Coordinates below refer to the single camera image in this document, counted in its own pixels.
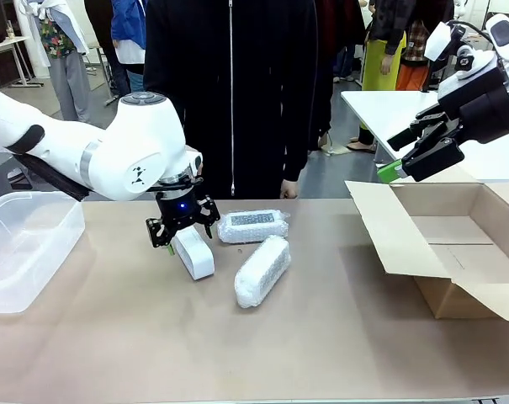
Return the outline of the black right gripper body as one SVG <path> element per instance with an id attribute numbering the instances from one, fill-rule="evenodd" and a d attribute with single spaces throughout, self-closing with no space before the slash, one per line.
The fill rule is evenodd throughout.
<path id="1" fill-rule="evenodd" d="M 437 102 L 457 122 L 452 137 L 459 143 L 489 143 L 509 134 L 509 92 L 500 69 L 458 79 L 452 75 L 439 85 Z"/>

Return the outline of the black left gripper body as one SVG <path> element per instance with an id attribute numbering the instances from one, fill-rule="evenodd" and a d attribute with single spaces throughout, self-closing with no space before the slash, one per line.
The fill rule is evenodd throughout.
<path id="1" fill-rule="evenodd" d="M 155 222 L 158 231 L 178 231 L 199 223 L 201 208 L 194 187 L 159 187 L 156 191 L 156 202 L 161 212 L 161 218 Z"/>

